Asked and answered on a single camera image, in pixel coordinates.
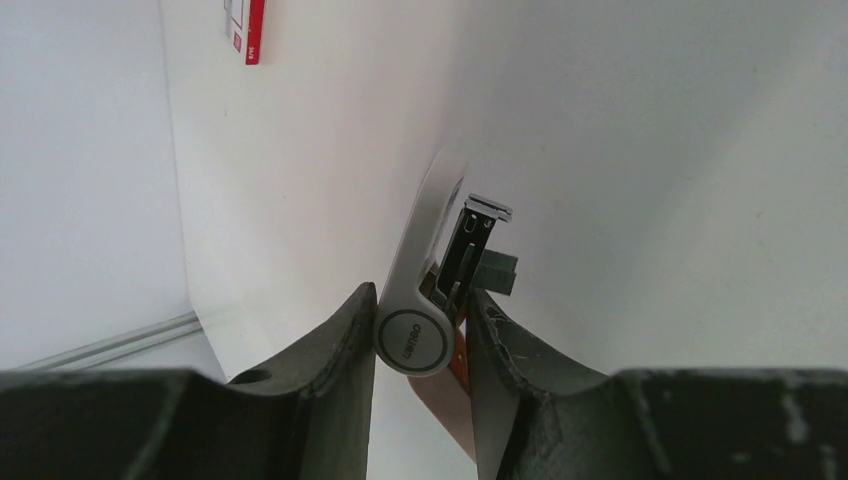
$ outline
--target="screw hole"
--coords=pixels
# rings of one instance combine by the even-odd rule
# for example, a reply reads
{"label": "screw hole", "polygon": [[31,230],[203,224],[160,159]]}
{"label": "screw hole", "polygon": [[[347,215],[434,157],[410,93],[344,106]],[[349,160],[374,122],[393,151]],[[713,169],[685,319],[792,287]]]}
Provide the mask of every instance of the screw hole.
{"label": "screw hole", "polygon": [[241,372],[230,380],[230,385],[245,385],[247,383],[256,383],[271,378],[271,372],[264,368],[254,368]]}

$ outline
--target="gray circular cap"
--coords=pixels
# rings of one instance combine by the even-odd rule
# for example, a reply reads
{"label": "gray circular cap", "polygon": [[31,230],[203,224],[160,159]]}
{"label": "gray circular cap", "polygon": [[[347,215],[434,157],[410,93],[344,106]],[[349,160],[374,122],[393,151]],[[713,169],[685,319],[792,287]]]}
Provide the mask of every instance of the gray circular cap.
{"label": "gray circular cap", "polygon": [[448,354],[448,337],[439,323],[417,310],[399,310],[380,325],[377,341],[385,360],[411,374],[436,373]]}

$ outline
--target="metal strip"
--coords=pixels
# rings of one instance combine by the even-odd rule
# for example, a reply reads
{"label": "metal strip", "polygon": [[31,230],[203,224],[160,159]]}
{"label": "metal strip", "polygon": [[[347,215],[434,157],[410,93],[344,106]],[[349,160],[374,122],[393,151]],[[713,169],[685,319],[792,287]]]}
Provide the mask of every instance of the metal strip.
{"label": "metal strip", "polygon": [[85,370],[202,332],[194,312],[38,360],[15,370]]}

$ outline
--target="red and white box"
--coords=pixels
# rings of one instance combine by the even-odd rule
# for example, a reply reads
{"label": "red and white box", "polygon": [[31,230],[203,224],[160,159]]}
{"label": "red and white box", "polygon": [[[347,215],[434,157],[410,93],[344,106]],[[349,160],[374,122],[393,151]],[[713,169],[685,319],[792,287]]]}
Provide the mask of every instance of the red and white box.
{"label": "red and white box", "polygon": [[225,33],[245,65],[259,63],[265,0],[224,0]]}

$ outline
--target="deli logo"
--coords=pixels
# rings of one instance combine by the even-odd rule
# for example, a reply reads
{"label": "deli logo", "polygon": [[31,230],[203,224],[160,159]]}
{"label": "deli logo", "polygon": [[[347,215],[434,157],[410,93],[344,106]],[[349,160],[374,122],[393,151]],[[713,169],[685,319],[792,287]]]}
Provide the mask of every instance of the deli logo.
{"label": "deli logo", "polygon": [[412,326],[412,331],[409,332],[409,338],[406,339],[406,346],[403,348],[403,358],[410,358],[415,351],[415,346],[418,345],[418,336],[421,335],[421,325],[417,323]]}

